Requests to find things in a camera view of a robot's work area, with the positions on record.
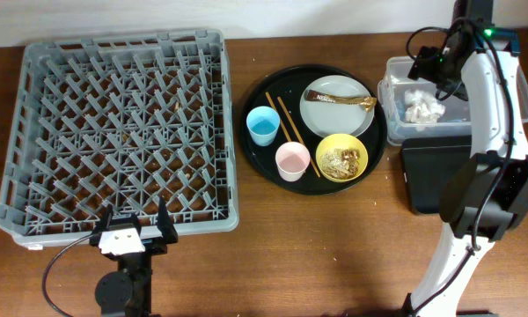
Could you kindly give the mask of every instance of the wall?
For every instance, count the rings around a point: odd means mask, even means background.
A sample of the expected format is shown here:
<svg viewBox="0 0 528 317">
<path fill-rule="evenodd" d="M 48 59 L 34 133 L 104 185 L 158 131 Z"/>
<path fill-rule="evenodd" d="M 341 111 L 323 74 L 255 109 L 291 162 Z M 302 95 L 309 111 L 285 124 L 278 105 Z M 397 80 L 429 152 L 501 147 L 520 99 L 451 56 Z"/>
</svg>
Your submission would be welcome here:
<svg viewBox="0 0 528 317">
<path fill-rule="evenodd" d="M 87 35 L 218 28 L 226 38 L 407 32 L 449 26 L 453 0 L 0 0 L 0 46 Z M 495 0 L 528 26 L 528 0 Z"/>
</svg>

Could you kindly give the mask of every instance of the bowl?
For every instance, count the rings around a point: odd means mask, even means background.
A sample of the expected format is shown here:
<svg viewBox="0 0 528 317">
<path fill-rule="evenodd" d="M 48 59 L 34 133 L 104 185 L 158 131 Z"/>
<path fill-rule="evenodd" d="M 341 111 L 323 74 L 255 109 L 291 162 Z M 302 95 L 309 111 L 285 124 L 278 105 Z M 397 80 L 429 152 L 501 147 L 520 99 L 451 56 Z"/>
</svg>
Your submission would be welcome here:
<svg viewBox="0 0 528 317">
<path fill-rule="evenodd" d="M 321 166 L 321 158 L 323 157 L 323 154 L 325 154 L 325 152 L 331 149 L 343 149 L 343 150 L 352 149 L 358 152 L 358 173 L 356 173 L 354 177 L 349 178 L 347 180 L 339 180 L 323 172 L 323 169 Z M 323 141 L 319 143 L 319 146 L 317 147 L 317 151 L 315 151 L 315 161 L 317 162 L 320 172 L 329 181 L 347 182 L 347 181 L 355 180 L 356 178 L 358 178 L 358 176 L 360 176 L 363 173 L 363 171 L 365 171 L 366 166 L 368 165 L 368 151 L 366 150 L 366 147 L 363 146 L 363 143 L 357 138 L 355 138 L 354 136 L 347 135 L 347 134 L 333 134 L 333 135 L 325 137 Z"/>
</svg>

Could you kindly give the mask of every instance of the gray plastic rack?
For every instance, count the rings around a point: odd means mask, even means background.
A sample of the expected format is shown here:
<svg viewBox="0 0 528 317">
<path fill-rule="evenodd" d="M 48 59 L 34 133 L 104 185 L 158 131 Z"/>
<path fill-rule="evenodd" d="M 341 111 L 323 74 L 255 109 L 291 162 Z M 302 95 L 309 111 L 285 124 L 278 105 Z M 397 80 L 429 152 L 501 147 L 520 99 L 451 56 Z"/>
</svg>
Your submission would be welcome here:
<svg viewBox="0 0 528 317">
<path fill-rule="evenodd" d="M 24 53 L 0 191 L 22 246 L 67 245 L 108 204 L 158 235 L 238 224 L 231 85 L 215 30 L 34 43 Z"/>
</svg>

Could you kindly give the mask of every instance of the wooden tabletop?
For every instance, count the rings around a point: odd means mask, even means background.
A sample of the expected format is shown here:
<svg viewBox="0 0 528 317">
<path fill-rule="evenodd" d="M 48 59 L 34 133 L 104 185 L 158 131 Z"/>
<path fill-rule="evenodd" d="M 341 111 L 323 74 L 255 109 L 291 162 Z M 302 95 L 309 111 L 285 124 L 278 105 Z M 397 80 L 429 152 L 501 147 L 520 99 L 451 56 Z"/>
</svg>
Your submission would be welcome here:
<svg viewBox="0 0 528 317">
<path fill-rule="evenodd" d="M 235 120 L 267 75 L 301 63 L 340 67 L 375 90 L 408 34 L 227 41 Z M 520 33 L 528 80 L 528 30 Z M 418 42 L 438 43 L 435 35 Z M 0 182 L 23 48 L 0 48 Z M 524 126 L 528 136 L 528 124 Z M 240 223 L 232 232 L 185 236 L 153 259 L 152 306 L 163 316 L 319 316 L 394 309 L 421 281 L 440 235 L 439 217 L 408 207 L 399 148 L 353 188 L 326 196 L 292 194 L 264 179 L 238 144 Z M 0 315 L 53 316 L 41 275 L 59 251 L 28 251 L 0 230 Z M 66 312 L 98 315 L 94 288 L 115 263 L 76 247 L 53 268 L 49 294 Z M 528 316 L 528 216 L 485 256 L 460 310 Z"/>
</svg>

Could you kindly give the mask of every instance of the wooden stick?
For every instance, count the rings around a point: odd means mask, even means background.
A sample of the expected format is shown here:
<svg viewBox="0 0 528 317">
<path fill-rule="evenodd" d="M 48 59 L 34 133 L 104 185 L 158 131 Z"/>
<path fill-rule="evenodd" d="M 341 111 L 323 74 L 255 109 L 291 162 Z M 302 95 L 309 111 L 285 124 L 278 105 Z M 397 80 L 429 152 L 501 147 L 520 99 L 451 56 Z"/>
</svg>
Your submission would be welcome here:
<svg viewBox="0 0 528 317">
<path fill-rule="evenodd" d="M 285 113 L 285 116 L 288 117 L 288 121 L 290 122 L 291 127 L 296 132 L 296 136 L 297 136 L 297 139 L 299 140 L 299 143 L 301 143 L 303 146 L 306 146 L 305 143 L 303 142 L 303 138 L 299 135 L 299 131 L 297 131 L 296 124 L 293 123 L 293 120 L 291 120 L 290 112 L 288 112 L 288 109 L 283 104 L 282 97 L 278 97 L 278 102 L 280 103 L 280 106 L 282 106 L 282 109 L 283 109 L 283 112 Z M 315 173 L 317 174 L 317 176 L 320 177 L 320 172 L 319 172 L 319 169 L 317 168 L 317 166 L 315 165 L 315 161 L 313 160 L 313 156 L 311 156 L 311 165 L 313 166 L 313 169 L 315 170 Z"/>
<path fill-rule="evenodd" d="M 274 109 L 274 111 L 276 111 L 278 114 L 280 114 L 278 112 L 278 109 L 275 108 L 274 101 L 272 101 L 272 97 L 270 97 L 270 93 L 269 92 L 266 92 L 266 98 L 268 98 L 268 102 L 270 103 L 270 106 L 272 107 L 272 109 Z M 288 139 L 288 142 L 291 142 L 290 134 L 288 133 L 288 130 L 285 128 L 285 126 L 283 125 L 282 118 L 280 118 L 280 125 L 282 126 L 282 130 L 283 130 L 283 134 L 285 135 L 285 138 Z"/>
</svg>

